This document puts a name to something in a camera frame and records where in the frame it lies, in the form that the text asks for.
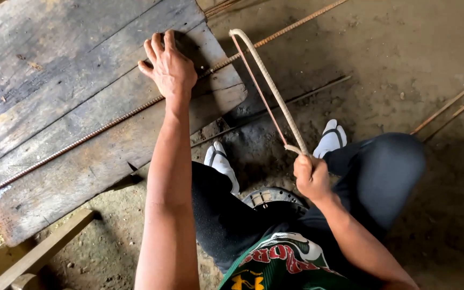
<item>hand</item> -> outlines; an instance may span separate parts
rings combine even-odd
[[[334,196],[331,191],[327,163],[306,155],[299,155],[293,165],[296,188],[318,208],[322,201]]]
[[[176,49],[173,30],[165,32],[164,45],[165,48],[160,43],[159,33],[154,33],[151,40],[146,39],[144,49],[153,68],[140,60],[139,69],[157,84],[166,98],[166,105],[189,105],[191,89],[197,82],[194,64]]]

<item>knee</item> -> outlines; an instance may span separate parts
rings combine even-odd
[[[395,162],[395,166],[412,170],[419,175],[425,169],[425,153],[422,142],[405,133],[386,133],[374,139],[376,154],[385,160]]]

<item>leg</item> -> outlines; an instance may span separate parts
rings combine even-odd
[[[233,182],[215,168],[192,163],[192,198],[197,241],[224,273],[271,226],[230,191]]]
[[[382,238],[400,214],[425,167],[422,143],[388,133],[327,152],[331,173],[342,178],[333,190],[349,196],[352,215]]]

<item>green shirt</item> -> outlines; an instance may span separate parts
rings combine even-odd
[[[264,237],[232,264],[220,285],[226,290],[361,288],[331,270],[322,248],[298,233]]]

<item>person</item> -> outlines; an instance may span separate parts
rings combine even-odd
[[[242,203],[223,146],[191,161],[193,63],[168,30],[144,43],[139,69],[166,98],[147,181],[136,289],[199,289],[196,243],[225,273],[221,289],[417,289],[381,240],[420,178],[425,158],[413,136],[388,133],[347,144],[327,123],[313,157],[294,162],[296,186],[313,205],[273,224]],[[340,176],[331,188],[329,172]]]

